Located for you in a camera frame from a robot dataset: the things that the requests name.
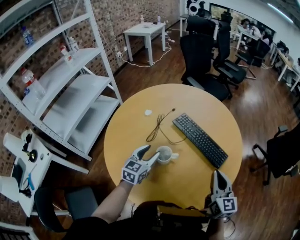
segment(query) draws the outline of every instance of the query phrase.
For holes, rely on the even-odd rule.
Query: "metal shelving unit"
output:
[[[71,20],[66,23],[61,21],[55,1],[46,0],[40,1],[39,4],[37,0],[22,0],[0,17],[0,26],[3,27],[3,32],[7,32],[8,29],[13,27],[12,24],[19,23],[29,13],[39,10],[45,4],[52,4],[59,23],[57,28],[25,49],[12,63],[2,78],[0,77],[0,90],[40,130],[74,153],[91,161],[88,153],[114,110],[122,104],[122,99],[102,44],[90,0],[83,1],[87,13],[76,18],[73,18],[75,15],[73,13]],[[19,18],[14,20],[15,13],[19,13]],[[74,55],[73,66],[68,66],[61,58],[39,79],[46,90],[45,96],[41,100],[37,100],[33,93],[29,93],[21,101],[8,85],[10,78],[28,58],[55,36],[63,34],[64,39],[67,41],[66,31],[83,20],[89,20],[97,47],[80,49]],[[108,77],[97,76],[85,67],[98,55],[103,60]],[[78,72],[87,72],[88,75],[79,75],[53,104],[46,116],[41,119],[41,116],[57,94]],[[102,96],[101,92],[106,87],[112,89],[117,98]]]

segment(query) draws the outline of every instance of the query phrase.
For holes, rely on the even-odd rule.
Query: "round wooden table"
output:
[[[121,169],[132,152],[151,144],[144,156],[149,159],[160,146],[170,146],[179,158],[168,165],[155,163],[148,178],[133,187],[129,199],[137,205],[163,200],[183,208],[204,207],[210,193],[212,164],[189,139],[170,145],[161,132],[150,143],[146,138],[155,128],[159,114],[170,113],[162,122],[166,136],[177,142],[185,138],[172,121],[186,113],[228,154],[221,166],[229,179],[235,180],[242,161],[242,138],[239,127],[224,104],[211,94],[182,84],[164,84],[142,90],[130,97],[112,117],[105,134],[104,155],[108,172],[116,185]],[[145,110],[152,110],[146,117]]]

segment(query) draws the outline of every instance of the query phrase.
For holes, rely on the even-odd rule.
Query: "ceiling light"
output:
[[[280,15],[282,15],[283,17],[285,17],[286,18],[286,20],[288,20],[289,22],[291,22],[291,23],[294,23],[293,21],[292,21],[292,19],[290,19],[287,15],[285,15],[283,12],[281,12],[280,10],[278,10],[276,7],[274,7],[272,4],[269,4],[268,3],[268,5],[269,5],[269,7],[271,7],[273,10],[275,10],[276,12],[278,12]]]

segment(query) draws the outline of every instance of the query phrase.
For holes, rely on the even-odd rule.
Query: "forearm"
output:
[[[122,181],[94,211],[92,217],[98,217],[108,223],[115,222],[128,199],[133,185]]]
[[[206,233],[210,240],[224,239],[224,221],[223,219],[211,219]]]

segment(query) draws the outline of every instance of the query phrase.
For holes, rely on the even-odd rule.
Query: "white mug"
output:
[[[173,153],[172,149],[167,146],[159,147],[156,152],[163,154],[163,156],[160,154],[157,158],[157,161],[162,165],[166,165],[171,161],[171,159],[177,159],[179,157],[178,153]]]

